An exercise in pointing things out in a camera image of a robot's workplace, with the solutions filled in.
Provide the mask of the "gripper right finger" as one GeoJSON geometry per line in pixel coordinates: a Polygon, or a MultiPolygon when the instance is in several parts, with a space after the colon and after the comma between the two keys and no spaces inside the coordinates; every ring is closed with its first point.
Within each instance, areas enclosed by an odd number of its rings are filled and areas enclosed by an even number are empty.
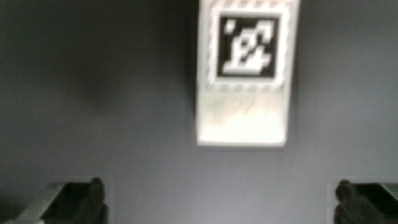
{"type": "Polygon", "coordinates": [[[398,183],[354,183],[336,187],[335,224],[398,224],[398,183]]]}

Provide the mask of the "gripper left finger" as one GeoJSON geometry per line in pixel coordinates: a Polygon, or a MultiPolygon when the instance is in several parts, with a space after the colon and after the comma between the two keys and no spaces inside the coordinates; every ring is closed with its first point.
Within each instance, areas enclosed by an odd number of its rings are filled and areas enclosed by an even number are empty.
{"type": "Polygon", "coordinates": [[[109,224],[102,179],[52,183],[11,224],[109,224]]]}

